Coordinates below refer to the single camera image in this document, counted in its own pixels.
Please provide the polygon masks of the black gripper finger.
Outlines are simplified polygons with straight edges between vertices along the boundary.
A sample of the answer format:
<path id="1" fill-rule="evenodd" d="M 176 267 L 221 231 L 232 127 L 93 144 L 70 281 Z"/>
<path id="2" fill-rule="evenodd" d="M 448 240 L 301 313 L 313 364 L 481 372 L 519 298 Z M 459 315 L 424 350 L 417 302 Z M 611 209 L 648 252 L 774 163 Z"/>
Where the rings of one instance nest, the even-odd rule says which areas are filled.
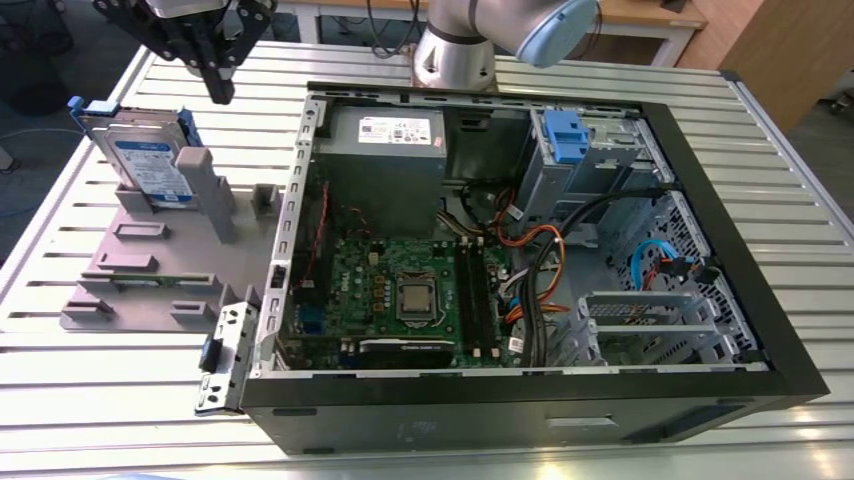
<path id="1" fill-rule="evenodd" d="M 163 59 L 181 60 L 203 79 L 211 100 L 219 103 L 219 30 L 201 25 L 173 26 L 163 30 L 144 1 L 93 1 L 92 6 Z"/>
<path id="2" fill-rule="evenodd" d="M 233 72 L 243 64 L 272 23 L 276 7 L 276 1 L 239 0 L 236 3 L 236 14 L 241 27 L 239 32 L 227 38 L 224 50 L 221 51 L 219 75 L 223 83 L 223 99 L 219 101 L 220 104 L 231 103 L 235 92 Z"/>

